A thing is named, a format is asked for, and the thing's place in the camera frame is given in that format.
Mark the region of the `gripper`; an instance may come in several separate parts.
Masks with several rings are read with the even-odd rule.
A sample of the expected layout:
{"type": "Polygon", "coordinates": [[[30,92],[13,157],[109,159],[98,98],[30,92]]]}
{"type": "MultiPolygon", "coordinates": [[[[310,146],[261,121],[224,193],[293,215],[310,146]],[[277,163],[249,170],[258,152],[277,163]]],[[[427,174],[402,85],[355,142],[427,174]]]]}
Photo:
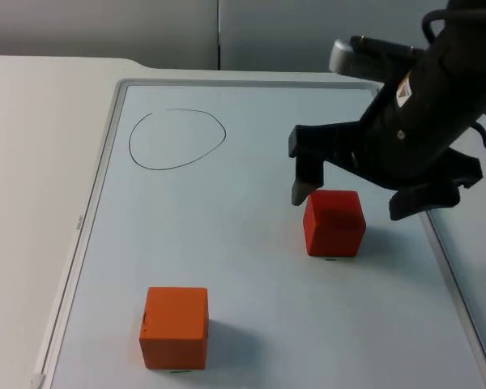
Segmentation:
{"type": "Polygon", "coordinates": [[[297,125],[288,139],[295,160],[292,205],[300,206],[324,183],[332,163],[377,186],[398,190],[391,220],[455,207],[457,186],[482,178],[478,159],[451,148],[477,115],[439,53],[427,52],[405,74],[384,85],[355,122],[297,125]]]}

